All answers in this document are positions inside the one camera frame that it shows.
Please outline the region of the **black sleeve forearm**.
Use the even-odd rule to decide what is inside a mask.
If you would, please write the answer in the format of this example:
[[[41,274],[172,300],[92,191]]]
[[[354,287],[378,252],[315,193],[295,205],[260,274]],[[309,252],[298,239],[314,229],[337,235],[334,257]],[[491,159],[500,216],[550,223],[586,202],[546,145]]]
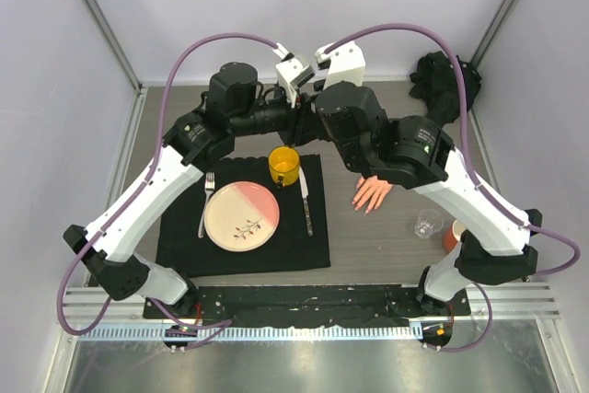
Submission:
[[[425,116],[440,128],[459,118],[459,95],[456,76],[443,52],[429,52],[410,74],[410,96],[426,106]]]

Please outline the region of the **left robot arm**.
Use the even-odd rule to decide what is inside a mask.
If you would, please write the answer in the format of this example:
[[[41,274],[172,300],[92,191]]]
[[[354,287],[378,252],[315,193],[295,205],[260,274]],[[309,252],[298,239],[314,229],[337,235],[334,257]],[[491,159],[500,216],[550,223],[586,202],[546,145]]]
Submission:
[[[198,291],[177,271],[136,254],[140,240],[186,189],[235,149],[238,136],[278,133],[294,144],[308,115],[300,88],[314,75],[298,58],[276,66],[277,82],[264,88],[245,63],[223,65],[202,93],[202,102],[158,136],[143,173],[106,212],[88,226],[70,225],[64,240],[110,300],[141,295],[175,318],[195,309]]]

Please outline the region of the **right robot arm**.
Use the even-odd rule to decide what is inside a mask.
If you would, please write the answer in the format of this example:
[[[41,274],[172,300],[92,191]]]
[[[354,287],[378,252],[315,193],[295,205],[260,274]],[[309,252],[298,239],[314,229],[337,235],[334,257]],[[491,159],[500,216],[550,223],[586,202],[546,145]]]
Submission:
[[[319,92],[315,113],[348,170],[413,190],[465,226],[454,251],[423,270],[415,293],[420,311],[439,313],[470,283],[499,285],[536,272],[528,228],[540,212],[509,209],[501,195],[475,183],[463,154],[433,121],[390,119],[371,88],[350,82]]]

